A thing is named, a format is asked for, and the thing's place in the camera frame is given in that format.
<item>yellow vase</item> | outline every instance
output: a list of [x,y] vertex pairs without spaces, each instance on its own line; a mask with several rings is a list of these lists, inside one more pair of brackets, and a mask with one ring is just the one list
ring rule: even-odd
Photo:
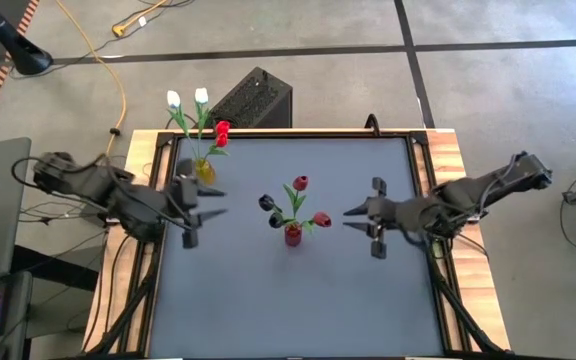
[[215,183],[217,178],[217,173],[215,173],[215,168],[208,160],[198,160],[195,163],[195,171],[197,172],[197,178],[201,180],[204,185],[212,185]]

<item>vase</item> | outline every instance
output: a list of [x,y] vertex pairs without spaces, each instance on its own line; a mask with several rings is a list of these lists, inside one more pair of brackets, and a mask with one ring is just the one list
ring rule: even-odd
[[301,225],[290,224],[284,227],[286,245],[295,247],[301,243]]
[[204,185],[210,186],[215,183],[217,173],[215,172],[215,168],[212,167],[210,161],[206,159],[198,160],[195,163],[195,170],[197,172],[197,178],[201,180]]

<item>black tripod leg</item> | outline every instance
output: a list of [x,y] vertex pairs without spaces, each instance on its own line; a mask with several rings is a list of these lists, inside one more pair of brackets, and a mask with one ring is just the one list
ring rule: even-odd
[[58,282],[83,290],[95,291],[96,271],[77,264],[69,263],[35,250],[15,245],[12,257],[11,273],[26,270],[33,277]]

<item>black computer case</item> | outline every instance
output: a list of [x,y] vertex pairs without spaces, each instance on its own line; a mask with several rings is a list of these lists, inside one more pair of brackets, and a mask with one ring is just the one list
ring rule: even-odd
[[292,86],[255,67],[210,114],[206,127],[226,120],[233,128],[291,128]]

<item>yellow cable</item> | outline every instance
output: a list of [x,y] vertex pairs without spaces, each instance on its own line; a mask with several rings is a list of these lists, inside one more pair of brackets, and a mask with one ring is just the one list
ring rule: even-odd
[[139,20],[140,17],[150,13],[151,11],[155,10],[156,8],[160,7],[161,5],[163,5],[163,3],[165,3],[168,0],[161,0],[158,3],[154,4],[153,6],[149,7],[148,9],[140,12],[139,14],[136,14],[135,16],[133,16],[132,18],[130,18],[128,20],[128,22],[126,22],[123,25],[114,25],[112,27],[112,33],[115,34],[116,37],[122,37],[124,36],[124,30],[126,30],[126,28],[132,24],[135,23],[135,21]]
[[[119,120],[117,121],[117,124],[115,124],[115,128],[119,129],[121,124],[124,122],[124,118],[126,117],[126,92],[124,91],[124,87],[121,84],[121,80],[119,80],[119,76],[117,76],[117,73],[115,73],[115,71],[110,66],[108,66],[108,64],[106,64],[103,60],[101,60],[101,58],[99,57],[99,55],[95,51],[95,47],[92,46],[90,39],[88,39],[88,36],[84,32],[84,30],[81,28],[81,26],[79,25],[77,20],[75,20],[75,18],[72,16],[70,11],[68,11],[68,9],[66,9],[64,4],[62,4],[60,0],[55,0],[55,1],[57,1],[57,5],[59,5],[61,10],[64,12],[64,14],[66,14],[66,16],[68,16],[70,21],[72,21],[72,23],[75,24],[75,26],[77,27],[77,30],[79,30],[79,33],[81,33],[81,36],[83,36],[84,40],[86,40],[86,44],[88,44],[88,47],[90,48],[90,52],[95,57],[95,60],[97,60],[97,62],[100,63],[101,65],[103,65],[106,68],[106,70],[108,70],[110,75],[112,75],[113,79],[115,79],[115,83],[117,84],[117,88],[119,89],[119,93],[121,94],[121,115],[119,116]],[[112,144],[115,141],[115,137],[116,137],[115,134],[110,135],[110,141],[108,141],[108,147],[106,148],[106,155],[110,155],[110,150],[112,149]]]

